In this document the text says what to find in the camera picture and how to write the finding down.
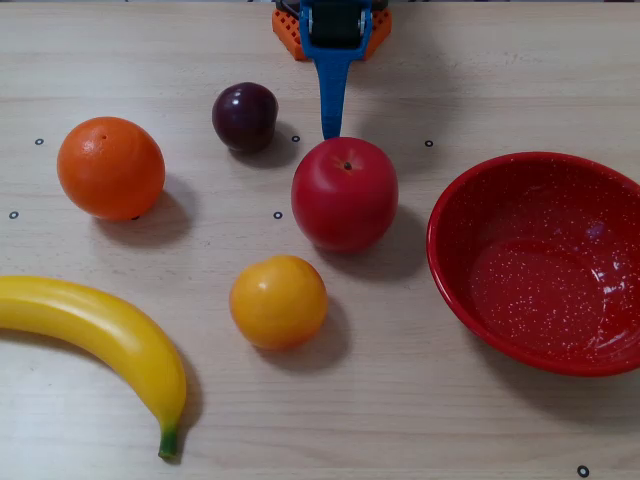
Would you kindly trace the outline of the blue gripper body with servo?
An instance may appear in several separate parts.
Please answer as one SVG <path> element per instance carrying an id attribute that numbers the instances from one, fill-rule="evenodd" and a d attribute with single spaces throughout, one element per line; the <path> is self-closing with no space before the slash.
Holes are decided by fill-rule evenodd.
<path id="1" fill-rule="evenodd" d="M 318 1 L 312 5 L 312 44 L 355 49 L 360 45 L 361 6 L 354 1 Z"/>

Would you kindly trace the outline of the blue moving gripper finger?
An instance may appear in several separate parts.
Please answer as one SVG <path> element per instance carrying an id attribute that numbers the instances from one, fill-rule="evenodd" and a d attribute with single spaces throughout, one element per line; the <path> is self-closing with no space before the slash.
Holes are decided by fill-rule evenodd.
<path id="1" fill-rule="evenodd" d="M 361 6 L 360 45 L 355 49 L 321 48 L 312 44 L 312 5 L 318 1 L 302 1 L 299 10 L 299 34 L 305 56 L 312 60 L 317 71 L 321 103 L 323 138 L 338 137 L 349 67 L 365 57 L 372 34 L 373 15 L 370 1 L 354 1 Z"/>

